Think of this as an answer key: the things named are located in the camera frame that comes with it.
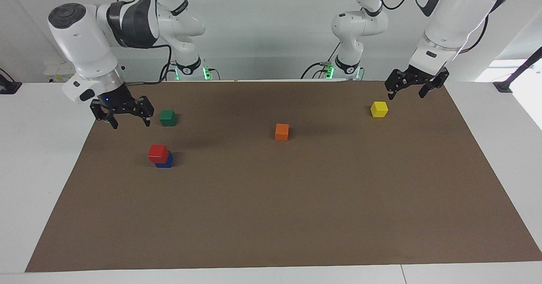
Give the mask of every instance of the brown table surface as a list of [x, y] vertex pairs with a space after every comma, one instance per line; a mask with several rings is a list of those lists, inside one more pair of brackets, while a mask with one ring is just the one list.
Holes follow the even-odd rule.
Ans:
[[542, 260], [445, 89], [402, 91], [383, 119], [381, 82], [130, 90], [152, 126], [94, 124], [27, 272]]

